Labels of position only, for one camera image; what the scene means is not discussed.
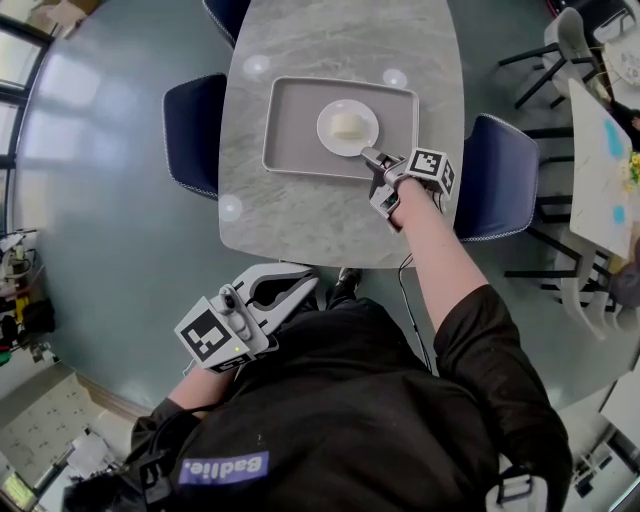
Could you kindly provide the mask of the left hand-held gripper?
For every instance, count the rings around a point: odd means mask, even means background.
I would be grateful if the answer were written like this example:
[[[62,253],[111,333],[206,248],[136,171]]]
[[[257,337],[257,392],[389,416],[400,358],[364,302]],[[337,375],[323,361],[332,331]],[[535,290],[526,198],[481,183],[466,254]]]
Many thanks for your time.
[[[201,297],[174,332],[199,367],[225,373],[277,351],[271,334],[314,292],[318,280],[314,269],[300,264],[253,265],[217,296]],[[246,306],[252,303],[259,305],[260,325]]]

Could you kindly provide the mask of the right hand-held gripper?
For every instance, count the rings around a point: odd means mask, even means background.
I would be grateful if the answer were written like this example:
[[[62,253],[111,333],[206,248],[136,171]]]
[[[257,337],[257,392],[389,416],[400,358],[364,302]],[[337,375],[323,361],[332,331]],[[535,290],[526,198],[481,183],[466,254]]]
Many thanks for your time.
[[[403,157],[365,147],[360,156],[373,172],[369,203],[396,233],[401,228],[392,216],[401,203],[398,188],[402,181],[409,178],[418,181],[440,212],[451,198],[456,173],[446,153],[415,147],[409,157]]]

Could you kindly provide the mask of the pale food block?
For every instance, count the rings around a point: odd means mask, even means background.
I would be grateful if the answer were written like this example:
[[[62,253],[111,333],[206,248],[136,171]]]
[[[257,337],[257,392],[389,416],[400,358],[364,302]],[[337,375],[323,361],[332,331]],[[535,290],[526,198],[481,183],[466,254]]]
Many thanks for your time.
[[[340,140],[364,139],[368,133],[367,121],[357,113],[342,112],[331,117],[330,134]]]

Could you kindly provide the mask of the white round plate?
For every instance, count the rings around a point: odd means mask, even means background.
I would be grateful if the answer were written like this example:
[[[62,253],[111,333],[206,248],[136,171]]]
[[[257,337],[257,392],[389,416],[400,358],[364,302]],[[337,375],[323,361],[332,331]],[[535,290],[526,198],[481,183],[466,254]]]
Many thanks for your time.
[[[331,136],[331,117],[342,112],[357,113],[367,121],[368,133],[364,139],[340,140]],[[379,136],[379,123],[374,112],[364,103],[351,99],[337,100],[327,105],[318,116],[316,128],[323,146],[341,157],[359,156],[362,149],[372,147]]]

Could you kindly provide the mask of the person's left forearm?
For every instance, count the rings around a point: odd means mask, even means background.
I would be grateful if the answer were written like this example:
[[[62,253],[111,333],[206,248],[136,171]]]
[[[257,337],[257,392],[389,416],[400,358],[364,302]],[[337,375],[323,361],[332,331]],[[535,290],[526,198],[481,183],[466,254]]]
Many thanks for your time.
[[[237,374],[236,369],[217,374],[194,366],[169,394],[168,399],[182,409],[219,403]]]

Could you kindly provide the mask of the person's right forearm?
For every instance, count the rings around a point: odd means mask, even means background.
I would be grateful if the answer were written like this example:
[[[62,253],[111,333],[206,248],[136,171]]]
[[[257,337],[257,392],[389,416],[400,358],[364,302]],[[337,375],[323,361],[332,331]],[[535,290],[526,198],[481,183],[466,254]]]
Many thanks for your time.
[[[397,192],[399,206],[392,221],[407,238],[429,318],[438,330],[449,313],[487,280],[420,182],[405,179]]]

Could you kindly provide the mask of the grey marble dining table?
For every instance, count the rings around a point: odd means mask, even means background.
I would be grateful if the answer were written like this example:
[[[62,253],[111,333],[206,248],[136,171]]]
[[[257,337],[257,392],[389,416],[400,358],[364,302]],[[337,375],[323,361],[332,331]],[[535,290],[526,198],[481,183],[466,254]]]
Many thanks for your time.
[[[273,82],[368,82],[419,97],[416,147],[462,164],[461,59],[447,0],[251,0],[233,53],[219,157],[219,226],[229,248],[312,265],[392,268],[407,252],[370,206],[370,182],[267,171]]]

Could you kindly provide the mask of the grey rectangular tray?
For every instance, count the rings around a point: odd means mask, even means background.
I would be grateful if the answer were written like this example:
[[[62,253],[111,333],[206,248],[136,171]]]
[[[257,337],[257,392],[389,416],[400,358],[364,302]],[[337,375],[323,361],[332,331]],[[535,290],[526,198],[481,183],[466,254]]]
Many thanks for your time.
[[[331,153],[317,135],[317,119],[330,103],[351,99],[376,115],[379,136],[372,146],[407,156],[418,145],[418,95],[410,90],[335,78],[277,78],[271,89],[262,163],[269,172],[367,180],[360,155]]]

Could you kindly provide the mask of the dark blue chair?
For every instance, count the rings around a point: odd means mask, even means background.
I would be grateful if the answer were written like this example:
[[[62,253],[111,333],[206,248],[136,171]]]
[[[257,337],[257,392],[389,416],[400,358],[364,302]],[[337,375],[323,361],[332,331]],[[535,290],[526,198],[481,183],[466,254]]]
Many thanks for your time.
[[[168,90],[162,100],[167,169],[181,187],[218,198],[221,124],[227,78],[203,76]]]
[[[203,7],[223,36],[235,47],[251,0],[202,0]]]
[[[523,131],[486,113],[464,142],[454,231],[462,242],[524,231],[532,222],[540,151]]]

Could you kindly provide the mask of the person's black shirt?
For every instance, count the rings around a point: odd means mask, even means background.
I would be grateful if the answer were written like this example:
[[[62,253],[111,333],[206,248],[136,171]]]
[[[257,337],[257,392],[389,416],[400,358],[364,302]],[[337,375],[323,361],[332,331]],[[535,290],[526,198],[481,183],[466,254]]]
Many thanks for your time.
[[[205,417],[139,419],[128,461],[174,459],[175,512],[484,512],[505,456],[562,512],[568,436],[500,295],[467,295],[434,347],[430,374],[374,303],[301,314]]]

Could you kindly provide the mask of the white marble table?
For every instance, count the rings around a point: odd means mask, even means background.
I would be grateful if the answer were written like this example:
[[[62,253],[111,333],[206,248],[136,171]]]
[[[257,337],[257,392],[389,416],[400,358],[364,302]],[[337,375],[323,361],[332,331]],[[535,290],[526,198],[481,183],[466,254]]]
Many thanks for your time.
[[[622,167],[633,151],[626,132],[611,114],[576,80],[569,81],[573,122],[573,189],[569,195],[539,197],[536,213],[546,223],[566,223],[570,231],[596,244],[602,251],[629,260],[633,252],[634,224],[640,222],[640,190],[625,189]],[[620,159],[609,152],[604,122],[617,124],[625,152]],[[626,209],[626,222],[616,225],[612,210]]]

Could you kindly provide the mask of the white chair with black legs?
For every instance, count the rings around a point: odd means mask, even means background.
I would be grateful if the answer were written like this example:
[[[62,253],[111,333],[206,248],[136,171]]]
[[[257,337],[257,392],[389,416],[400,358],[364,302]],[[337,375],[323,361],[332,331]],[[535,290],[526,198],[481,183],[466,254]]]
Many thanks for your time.
[[[526,233],[553,253],[552,266],[535,270],[508,270],[508,279],[537,280],[540,288],[553,291],[568,316],[598,341],[606,338],[607,314],[612,302],[605,286],[610,273],[598,259],[605,253],[594,243],[565,229],[558,238],[529,227]]]
[[[498,62],[504,67],[537,58],[544,74],[515,102],[521,108],[546,83],[551,82],[559,97],[551,104],[555,108],[570,97],[569,80],[587,84],[598,74],[597,62],[584,33],[584,22],[578,10],[564,9],[545,29],[544,46],[520,53]]]

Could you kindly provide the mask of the large blue coaster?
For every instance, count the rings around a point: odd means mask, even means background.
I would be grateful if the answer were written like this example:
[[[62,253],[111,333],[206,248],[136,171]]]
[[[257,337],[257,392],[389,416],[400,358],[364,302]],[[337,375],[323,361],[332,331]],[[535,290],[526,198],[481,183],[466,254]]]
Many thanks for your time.
[[[604,122],[604,128],[607,136],[608,149],[613,158],[620,159],[624,156],[625,145],[620,138],[617,124],[609,119]]]

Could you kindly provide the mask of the white paper sheets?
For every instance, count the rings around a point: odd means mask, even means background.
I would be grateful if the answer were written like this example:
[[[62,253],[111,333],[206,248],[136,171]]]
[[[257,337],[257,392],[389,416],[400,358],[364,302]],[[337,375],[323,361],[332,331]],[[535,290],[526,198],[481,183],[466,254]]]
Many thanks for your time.
[[[94,432],[84,433],[73,441],[67,463],[83,479],[105,471],[115,461],[103,438]]]

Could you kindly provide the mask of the cluttered equipment rack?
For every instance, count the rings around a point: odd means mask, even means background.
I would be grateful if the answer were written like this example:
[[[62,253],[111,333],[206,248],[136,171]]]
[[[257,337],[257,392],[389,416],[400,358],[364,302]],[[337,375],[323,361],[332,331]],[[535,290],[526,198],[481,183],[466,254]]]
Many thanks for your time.
[[[37,236],[36,229],[0,235],[0,368],[21,352],[35,363],[52,355],[48,337],[56,328],[55,310]]]

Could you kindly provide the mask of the white patterned round side table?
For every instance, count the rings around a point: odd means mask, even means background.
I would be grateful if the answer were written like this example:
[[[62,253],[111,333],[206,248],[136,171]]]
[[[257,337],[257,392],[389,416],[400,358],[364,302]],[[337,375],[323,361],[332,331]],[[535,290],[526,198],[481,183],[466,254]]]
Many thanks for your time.
[[[640,50],[631,43],[607,42],[604,45],[605,63],[624,82],[640,87]]]

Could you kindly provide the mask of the white speckled counter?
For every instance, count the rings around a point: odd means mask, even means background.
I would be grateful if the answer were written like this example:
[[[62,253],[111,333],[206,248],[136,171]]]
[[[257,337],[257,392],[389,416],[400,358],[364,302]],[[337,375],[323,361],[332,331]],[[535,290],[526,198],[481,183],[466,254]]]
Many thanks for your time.
[[[84,480],[67,463],[73,441],[101,436],[118,468],[135,420],[150,409],[56,364],[0,399],[0,498],[20,512],[60,512],[64,490]]]

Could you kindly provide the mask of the black framed window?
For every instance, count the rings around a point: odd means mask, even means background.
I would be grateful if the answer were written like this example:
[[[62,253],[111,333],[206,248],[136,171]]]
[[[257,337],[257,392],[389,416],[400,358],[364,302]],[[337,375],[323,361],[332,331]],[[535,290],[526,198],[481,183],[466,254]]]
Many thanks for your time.
[[[10,231],[20,132],[53,41],[50,34],[0,12],[0,234]]]

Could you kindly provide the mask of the pale open cardboard box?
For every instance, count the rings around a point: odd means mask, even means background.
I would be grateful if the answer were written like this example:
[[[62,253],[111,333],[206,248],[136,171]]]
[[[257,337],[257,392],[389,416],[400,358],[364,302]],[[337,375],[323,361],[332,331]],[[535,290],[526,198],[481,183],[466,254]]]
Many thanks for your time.
[[[38,30],[56,36],[74,29],[86,12],[70,0],[41,0],[28,15],[27,22]]]

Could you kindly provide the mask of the white storage rack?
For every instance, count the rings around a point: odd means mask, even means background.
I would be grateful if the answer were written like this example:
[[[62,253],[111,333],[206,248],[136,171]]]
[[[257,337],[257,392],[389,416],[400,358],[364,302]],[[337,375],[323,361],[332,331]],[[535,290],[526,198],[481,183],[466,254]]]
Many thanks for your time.
[[[579,503],[593,512],[606,512],[640,477],[640,450],[615,432],[579,457],[572,489]]]

